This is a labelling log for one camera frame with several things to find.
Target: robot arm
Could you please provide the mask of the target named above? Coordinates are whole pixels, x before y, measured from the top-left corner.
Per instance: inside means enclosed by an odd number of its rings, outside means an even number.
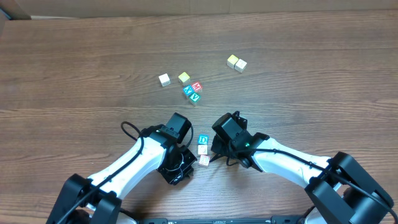
[[[339,152],[329,158],[305,154],[266,134],[250,135],[247,123],[238,111],[214,123],[216,136],[211,150],[216,156],[211,161],[227,156],[245,168],[271,172],[302,186],[316,209],[305,214],[300,223],[380,223],[394,206],[388,193],[350,155]],[[351,186],[342,197],[336,193],[341,184]]]
[[[112,178],[110,182],[104,184],[100,188],[101,190],[107,193],[113,191],[116,193],[118,198],[124,199],[142,178],[153,170],[159,168],[163,163],[166,149],[152,138],[144,138],[144,142],[144,148],[141,155],[139,155],[134,162],[122,170],[116,177]],[[140,147],[141,139],[139,138],[135,145],[116,162],[104,170],[89,176],[88,178],[93,180],[91,184],[98,185],[101,183],[105,178],[118,170],[134,155],[136,155]]]
[[[264,140],[257,148],[259,149],[277,149],[289,152],[299,156],[306,161],[312,161],[314,164],[326,168],[329,163],[329,157],[326,156],[312,156],[289,147],[279,144],[275,139],[269,138]],[[272,152],[255,152],[252,155],[253,161],[264,172],[271,172],[284,177],[291,182],[298,184],[305,188],[312,177],[318,177],[321,174],[320,170],[312,169],[310,166],[297,161],[284,154]]]
[[[177,146],[177,143],[181,144],[189,129],[193,136],[191,122],[175,113],[166,125],[143,129],[140,133],[141,138],[135,145],[109,167],[87,179],[77,174],[71,176],[62,187],[47,224],[136,224],[131,217],[119,212],[121,200],[142,178],[155,169],[173,185],[189,177],[193,172],[192,164],[197,158],[188,146]],[[87,206],[94,210],[92,216],[84,210],[71,209],[84,197],[87,199],[79,206]]]

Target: small cube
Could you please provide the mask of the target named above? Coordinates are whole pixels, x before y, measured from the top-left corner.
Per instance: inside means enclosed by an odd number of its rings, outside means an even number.
[[[198,145],[198,155],[207,155],[207,145]]]
[[[203,87],[200,84],[200,82],[194,82],[194,83],[192,83],[191,86],[193,88],[193,91],[195,91],[195,93],[201,93],[202,92]]]
[[[242,59],[239,59],[238,62],[236,62],[235,70],[238,71],[238,72],[240,72],[240,73],[242,73],[243,70],[246,68],[247,65],[248,65],[247,62],[245,62],[245,61],[242,60]]]
[[[210,156],[200,155],[199,166],[209,167]]]
[[[207,145],[209,143],[209,136],[206,134],[199,134],[198,144]]]
[[[183,72],[181,75],[178,76],[178,80],[182,83],[183,86],[191,84],[191,78],[186,72]]]
[[[162,84],[162,86],[167,86],[168,84],[170,84],[170,78],[169,76],[166,74],[163,74],[159,77],[159,80]]]
[[[232,69],[234,69],[235,68],[235,64],[236,64],[236,62],[238,62],[238,58],[235,56],[235,55],[231,55],[230,57],[229,57],[229,59],[226,61],[226,64],[230,67],[230,68],[232,68]]]
[[[193,93],[193,88],[191,85],[188,85],[182,88],[182,91],[184,92],[184,95],[188,98]]]
[[[193,93],[190,97],[189,97],[189,101],[196,106],[200,100],[200,95],[198,95],[197,93]]]

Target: cable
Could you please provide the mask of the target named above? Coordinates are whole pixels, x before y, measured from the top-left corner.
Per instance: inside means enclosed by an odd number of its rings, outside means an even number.
[[[296,156],[296,155],[291,154],[289,152],[281,151],[281,150],[278,150],[278,149],[246,149],[246,150],[235,151],[234,153],[237,154],[237,153],[240,153],[240,152],[250,152],[250,151],[252,151],[252,152],[273,152],[273,153],[285,154],[286,156],[290,156],[290,157],[292,157],[292,158],[294,158],[294,159],[296,159],[296,160],[298,160],[298,161],[300,161],[300,162],[302,162],[302,163],[304,163],[304,164],[306,164],[306,165],[308,165],[310,167],[316,168],[316,169],[318,169],[318,170],[320,170],[320,171],[322,171],[324,173],[330,174],[332,177],[336,178],[337,180],[339,180],[343,184],[349,185],[350,187],[354,188],[358,192],[361,192],[363,195],[365,195],[365,196],[369,197],[370,199],[374,200],[375,202],[377,202],[379,205],[381,205],[383,208],[385,208],[392,215],[392,217],[394,218],[394,224],[398,223],[398,216],[393,211],[393,209],[390,208],[390,206],[388,206],[386,203],[380,201],[375,196],[367,193],[361,187],[358,187],[357,185],[351,183],[350,181],[348,181],[344,177],[342,177],[342,176],[340,176],[338,174],[335,174],[334,172],[332,172],[332,171],[330,171],[328,169],[320,167],[320,166],[314,164],[313,162],[306,161],[305,159],[302,159],[299,156]]]
[[[227,166],[233,166],[233,165],[236,165],[236,164],[238,164],[238,162],[234,162],[232,164],[229,164],[229,157],[226,158],[226,165]]]
[[[167,168],[165,168],[165,170],[167,170],[167,171],[169,171],[169,172],[176,171],[176,170],[178,170],[178,169],[181,168],[181,166],[182,166],[183,163],[184,163],[184,155],[181,153],[181,163],[180,163],[180,166],[178,166],[177,168],[172,169],[172,170],[168,170]]]
[[[138,130],[132,123],[130,123],[130,122],[128,122],[128,121],[123,121],[121,124],[120,124],[120,128],[122,129],[122,131],[125,133],[125,134],[127,134],[127,136],[129,136],[130,138],[132,138],[132,139],[134,139],[135,141],[137,141],[137,139],[134,137],[134,136],[132,136],[130,133],[128,133],[125,129],[124,129],[124,125],[128,125],[128,126],[130,126],[130,127],[132,127],[132,128],[134,128],[136,131]]]
[[[191,145],[192,139],[193,139],[193,126],[191,125],[191,138],[189,139],[189,141],[188,141],[188,143],[185,146],[185,149],[183,151],[188,149],[189,145]],[[184,172],[181,169],[181,166],[184,163],[184,155],[182,153],[181,153],[181,155],[182,155],[182,161],[181,161],[180,166],[178,167],[180,169],[180,173],[181,173],[181,177],[180,178],[182,178],[184,176]]]
[[[126,162],[123,166],[121,166],[117,171],[113,172],[111,175],[109,175],[107,178],[105,178],[101,183],[99,183],[97,186],[95,186],[93,189],[91,189],[89,192],[87,192],[87,194],[85,194],[84,196],[82,196],[82,198],[77,201],[77,203],[75,203],[64,215],[61,219],[59,219],[59,221],[57,222],[57,224],[61,224],[66,218],[68,218],[68,216],[79,206],[81,205],[89,196],[91,196],[93,193],[97,192],[97,190],[100,189],[100,187],[102,187],[104,184],[106,184],[108,181],[110,181],[113,177],[115,177],[118,173],[120,173],[122,170],[124,170],[128,165],[130,165],[132,162],[134,162],[134,160],[137,159],[137,157],[141,154],[143,148],[144,148],[144,138],[141,136],[141,132],[140,130],[135,127],[133,124],[131,124],[130,122],[127,121],[123,121],[120,124],[120,127],[122,129],[122,131],[127,134],[130,138],[134,139],[135,141],[137,141],[137,139],[132,136],[131,134],[129,134],[124,128],[123,125],[129,125],[130,127],[134,128],[137,133],[138,133],[138,138],[141,139],[141,146],[137,151],[137,154],[135,154],[128,162]]]

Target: wood grain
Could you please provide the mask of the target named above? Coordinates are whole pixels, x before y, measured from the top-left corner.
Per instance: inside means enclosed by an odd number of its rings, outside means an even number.
[[[397,24],[398,11],[7,21],[0,223],[44,223],[69,176],[98,172],[134,144],[120,122],[142,129],[174,112],[193,123],[194,140],[240,110],[252,134],[320,156],[345,151],[398,200]],[[226,66],[231,54],[248,62],[244,73]],[[204,86],[195,108],[182,72]],[[150,173],[123,207],[137,217],[237,218],[311,206],[274,174],[222,159],[194,168],[177,186]]]

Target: white block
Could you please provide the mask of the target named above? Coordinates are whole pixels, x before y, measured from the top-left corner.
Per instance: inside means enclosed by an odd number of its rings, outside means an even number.
[[[248,65],[247,62],[245,62],[242,59],[239,59],[238,62],[236,62],[236,64],[235,64],[235,70],[242,73],[247,65]]]
[[[207,145],[198,145],[198,155],[207,155]]]
[[[210,156],[201,155],[199,159],[199,166],[209,167]]]
[[[169,76],[166,74],[163,74],[159,77],[159,80],[162,84],[162,86],[167,86],[168,84],[170,84],[170,78]]]

